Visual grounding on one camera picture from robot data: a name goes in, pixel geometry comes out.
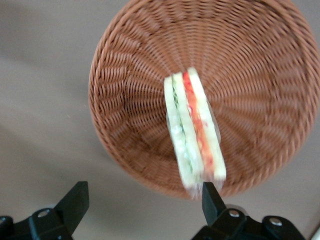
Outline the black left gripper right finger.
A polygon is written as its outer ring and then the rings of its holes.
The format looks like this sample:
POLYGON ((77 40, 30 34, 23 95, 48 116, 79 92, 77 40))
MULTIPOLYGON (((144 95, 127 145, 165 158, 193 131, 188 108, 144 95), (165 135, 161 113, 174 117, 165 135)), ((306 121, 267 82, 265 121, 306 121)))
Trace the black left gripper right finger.
POLYGON ((247 217, 236 208, 228 208, 211 182, 205 182, 202 189, 202 211, 207 225, 194 240, 243 240, 247 217))

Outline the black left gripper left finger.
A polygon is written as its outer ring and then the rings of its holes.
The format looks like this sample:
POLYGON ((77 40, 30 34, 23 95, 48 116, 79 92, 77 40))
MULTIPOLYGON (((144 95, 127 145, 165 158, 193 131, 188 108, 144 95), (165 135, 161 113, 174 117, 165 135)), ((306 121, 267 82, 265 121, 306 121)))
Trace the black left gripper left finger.
POLYGON ((77 182, 53 208, 43 208, 28 218, 33 240, 71 240, 90 205, 87 181, 77 182))

